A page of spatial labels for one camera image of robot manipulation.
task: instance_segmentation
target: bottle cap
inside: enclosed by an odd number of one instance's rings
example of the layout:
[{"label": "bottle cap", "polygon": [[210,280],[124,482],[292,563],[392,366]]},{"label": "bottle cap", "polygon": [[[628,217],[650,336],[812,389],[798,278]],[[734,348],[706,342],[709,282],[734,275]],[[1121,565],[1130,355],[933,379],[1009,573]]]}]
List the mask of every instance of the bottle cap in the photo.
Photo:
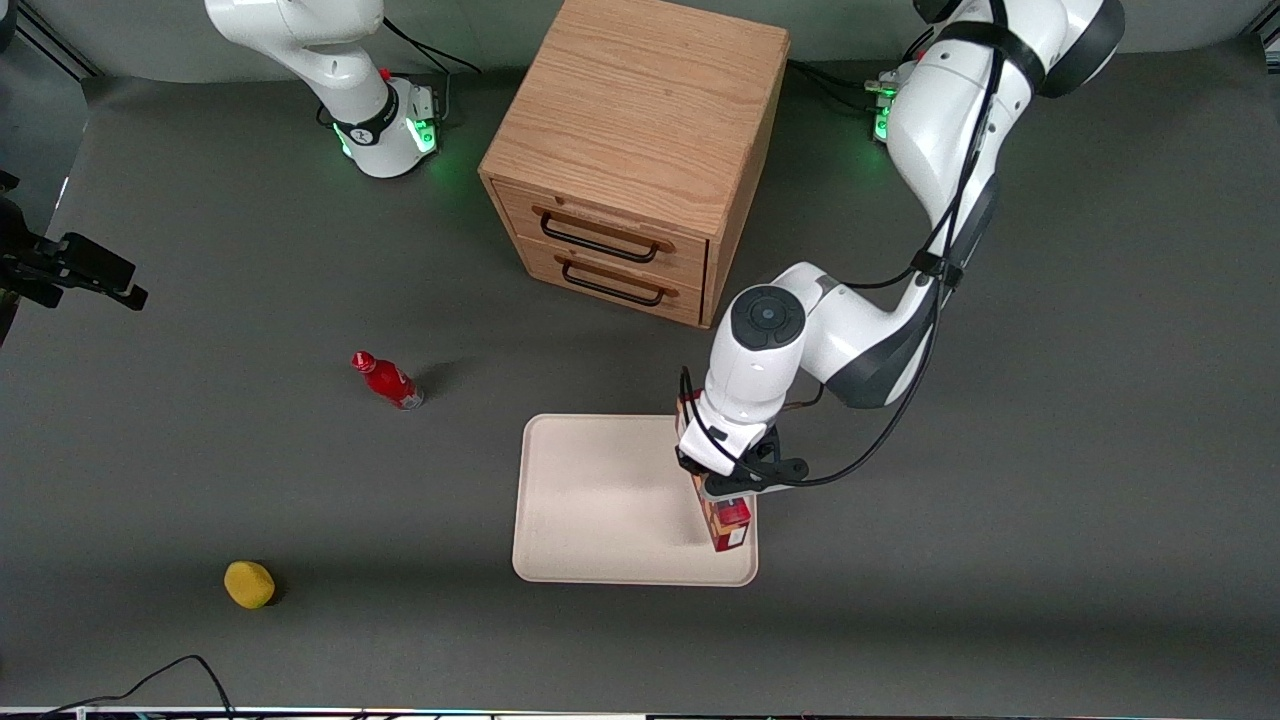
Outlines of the bottle cap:
[{"label": "bottle cap", "polygon": [[365,352],[364,350],[356,352],[351,356],[351,366],[360,370],[361,373],[372,373],[374,365],[378,363],[372,355]]}]

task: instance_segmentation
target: wooden drawer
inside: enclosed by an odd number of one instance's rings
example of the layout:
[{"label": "wooden drawer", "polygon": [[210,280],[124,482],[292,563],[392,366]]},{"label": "wooden drawer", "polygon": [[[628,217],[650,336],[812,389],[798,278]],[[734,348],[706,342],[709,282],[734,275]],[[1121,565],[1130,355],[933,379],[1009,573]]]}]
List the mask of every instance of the wooden drawer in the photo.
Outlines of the wooden drawer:
[{"label": "wooden drawer", "polygon": [[707,241],[626,220],[554,195],[494,181],[494,192],[516,234],[572,251],[595,265],[654,282],[701,290]]},{"label": "wooden drawer", "polygon": [[671,281],[652,281],[596,263],[571,256],[563,249],[524,237],[516,247],[525,269],[535,278],[617,302],[634,310],[696,325],[701,311],[701,292]]}]

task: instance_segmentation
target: wall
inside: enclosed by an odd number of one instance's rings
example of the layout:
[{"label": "wall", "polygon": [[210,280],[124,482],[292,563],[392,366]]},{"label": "wall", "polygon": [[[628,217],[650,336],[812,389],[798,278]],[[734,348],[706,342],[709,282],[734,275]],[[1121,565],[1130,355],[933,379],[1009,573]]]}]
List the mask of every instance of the wall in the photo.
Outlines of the wall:
[{"label": "wall", "polygon": [[[896,56],[923,24],[909,0],[681,0],[786,27],[806,60]],[[230,45],[201,0],[32,0],[67,38],[111,74],[178,82],[279,78],[288,72]],[[1183,50],[1238,35],[1266,0],[1125,0],[1129,53]],[[387,0],[387,15],[422,42],[483,67],[526,65],[559,0]],[[380,65],[425,63],[387,31],[365,42]]]}]

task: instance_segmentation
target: plastic tray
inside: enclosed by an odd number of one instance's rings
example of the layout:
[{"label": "plastic tray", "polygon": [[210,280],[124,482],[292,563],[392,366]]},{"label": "plastic tray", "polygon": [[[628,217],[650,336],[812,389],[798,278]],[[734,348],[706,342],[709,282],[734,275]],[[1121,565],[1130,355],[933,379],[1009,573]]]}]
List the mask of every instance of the plastic tray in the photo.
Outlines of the plastic tray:
[{"label": "plastic tray", "polygon": [[741,547],[716,552],[671,415],[538,415],[525,425],[511,562],[534,583],[741,587],[755,578],[755,501]]}]

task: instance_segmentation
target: cabinet top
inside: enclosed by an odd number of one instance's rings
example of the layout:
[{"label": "cabinet top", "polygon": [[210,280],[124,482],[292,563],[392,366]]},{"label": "cabinet top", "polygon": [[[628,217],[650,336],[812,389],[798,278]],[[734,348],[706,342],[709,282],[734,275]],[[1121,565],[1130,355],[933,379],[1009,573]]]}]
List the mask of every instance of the cabinet top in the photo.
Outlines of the cabinet top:
[{"label": "cabinet top", "polygon": [[566,0],[481,172],[714,237],[788,46],[659,0]]}]

